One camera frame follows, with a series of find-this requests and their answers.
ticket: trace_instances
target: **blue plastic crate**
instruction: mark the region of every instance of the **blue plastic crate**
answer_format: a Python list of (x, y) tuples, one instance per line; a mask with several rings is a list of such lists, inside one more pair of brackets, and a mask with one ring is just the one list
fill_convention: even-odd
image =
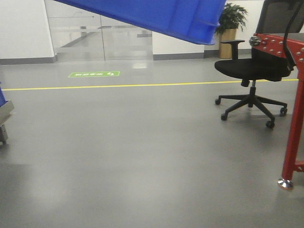
[(56, 0), (196, 44), (212, 37), (226, 0)]
[(5, 105), (5, 103), (6, 103), (6, 100), (5, 100), (5, 98), (4, 98), (2, 89), (1, 89), (1, 87), (0, 87), (0, 107), (3, 106), (3, 105)]

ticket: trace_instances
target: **plant pot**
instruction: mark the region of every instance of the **plant pot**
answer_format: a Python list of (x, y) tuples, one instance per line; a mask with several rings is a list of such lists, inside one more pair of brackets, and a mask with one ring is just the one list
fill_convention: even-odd
[(219, 37), (219, 57), (220, 58), (232, 58), (231, 45), (222, 44), (221, 41), (236, 39), (237, 28), (226, 29)]

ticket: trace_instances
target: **chair armrest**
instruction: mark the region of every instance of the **chair armrest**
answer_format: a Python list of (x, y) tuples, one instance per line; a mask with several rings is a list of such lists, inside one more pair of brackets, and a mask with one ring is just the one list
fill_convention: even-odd
[(238, 44), (245, 42), (242, 39), (235, 39), (235, 40), (224, 40), (221, 41), (222, 44), (230, 44), (232, 50), (232, 59), (238, 59)]

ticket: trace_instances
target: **black office chair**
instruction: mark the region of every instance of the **black office chair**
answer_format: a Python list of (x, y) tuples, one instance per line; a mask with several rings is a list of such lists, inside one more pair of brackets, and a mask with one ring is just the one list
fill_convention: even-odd
[[(286, 27), (293, 16), (294, 12), (301, 5), (303, 0), (265, 0), (260, 15), (256, 33), (272, 34), (285, 33)], [(304, 22), (304, 7), (301, 7), (294, 22), (292, 23), (289, 32), (298, 33)], [(248, 95), (220, 95), (215, 100), (215, 104), (219, 105), (222, 98), (240, 100), (235, 105), (226, 109), (222, 114), (221, 119), (227, 120), (229, 112), (232, 112), (246, 104), (248, 107), (255, 105), (271, 120), (267, 121), (266, 126), (273, 128), (275, 125), (275, 117), (262, 104), (273, 104), (283, 106), (280, 110), (281, 116), (286, 115), (287, 104), (268, 98), (256, 95), (256, 80), (266, 79), (268, 81), (281, 81), (282, 77), (290, 75), (291, 69), (288, 68), (287, 60), (276, 57), (271, 54), (251, 50), (251, 58), (238, 59), (238, 44), (244, 40), (228, 40), (222, 43), (230, 44), (232, 47), (232, 60), (221, 60), (215, 63), (215, 68), (230, 77), (242, 79), (241, 85), (249, 86), (249, 81), (252, 80), (252, 86)]]

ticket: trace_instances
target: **red table leg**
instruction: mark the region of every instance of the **red table leg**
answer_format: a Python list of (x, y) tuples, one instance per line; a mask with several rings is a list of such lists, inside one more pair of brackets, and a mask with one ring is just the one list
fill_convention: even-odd
[(299, 169), (302, 167), (302, 162), (296, 164), (296, 156), (304, 118), (304, 81), (301, 78), (298, 83), (294, 105), (294, 112), (282, 171), (282, 179), (280, 179), (278, 182), (281, 188), (287, 190), (291, 190), (293, 188), (293, 184), (291, 182), (293, 172), (300, 171)]

